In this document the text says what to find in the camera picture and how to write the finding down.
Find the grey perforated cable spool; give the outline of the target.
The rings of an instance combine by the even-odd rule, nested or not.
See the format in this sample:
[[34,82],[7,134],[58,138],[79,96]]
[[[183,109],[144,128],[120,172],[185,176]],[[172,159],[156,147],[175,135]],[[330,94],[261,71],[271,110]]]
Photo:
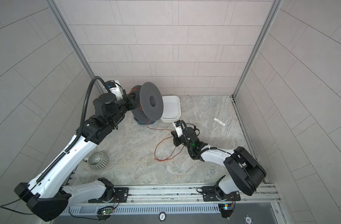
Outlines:
[[162,95],[159,89],[152,82],[134,86],[130,93],[138,97],[138,108],[132,110],[132,114],[140,121],[150,120],[150,124],[159,120],[164,111]]

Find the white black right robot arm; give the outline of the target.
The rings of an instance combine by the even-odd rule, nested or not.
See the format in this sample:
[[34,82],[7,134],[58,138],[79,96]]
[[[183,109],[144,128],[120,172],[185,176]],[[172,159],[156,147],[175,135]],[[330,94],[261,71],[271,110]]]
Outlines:
[[202,190],[202,194],[216,196],[221,201],[236,192],[252,196],[265,179],[265,169],[245,148],[221,149],[204,143],[196,134],[198,129],[188,127],[183,120],[173,122],[173,126],[175,130],[171,134],[175,146],[185,146],[191,159],[216,163],[230,174],[221,177],[211,190]]

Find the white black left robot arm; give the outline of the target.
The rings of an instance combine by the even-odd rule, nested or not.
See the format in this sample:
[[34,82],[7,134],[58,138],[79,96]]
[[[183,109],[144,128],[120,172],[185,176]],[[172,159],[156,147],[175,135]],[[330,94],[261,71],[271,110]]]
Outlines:
[[[107,90],[93,101],[95,115],[86,119],[86,112],[91,91],[99,80]],[[20,183],[15,193],[23,200],[31,215],[36,215],[48,222],[57,218],[65,209],[81,202],[98,199],[102,202],[116,200],[113,184],[106,178],[77,185],[63,186],[65,180],[76,166],[99,145],[118,124],[124,119],[126,112],[137,108],[136,94],[123,91],[121,99],[111,92],[113,87],[119,87],[114,80],[104,82],[96,76],[87,88],[80,126],[69,144],[38,176],[28,183]]]

